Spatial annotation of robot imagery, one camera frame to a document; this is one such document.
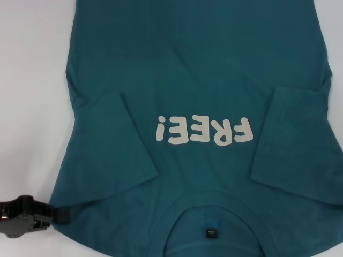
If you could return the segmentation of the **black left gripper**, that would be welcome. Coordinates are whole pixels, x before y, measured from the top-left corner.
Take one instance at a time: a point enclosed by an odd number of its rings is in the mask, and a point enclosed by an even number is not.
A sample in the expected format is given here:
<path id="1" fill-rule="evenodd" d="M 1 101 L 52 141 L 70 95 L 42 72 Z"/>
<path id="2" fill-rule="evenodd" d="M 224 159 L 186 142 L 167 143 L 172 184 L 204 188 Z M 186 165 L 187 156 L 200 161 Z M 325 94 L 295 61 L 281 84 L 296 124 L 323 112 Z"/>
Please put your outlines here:
<path id="1" fill-rule="evenodd" d="M 1 233 L 19 238 L 26 233 L 46 230 L 52 223 L 69 224 L 69 207 L 53 207 L 21 195 L 15 200 L 1 202 Z"/>

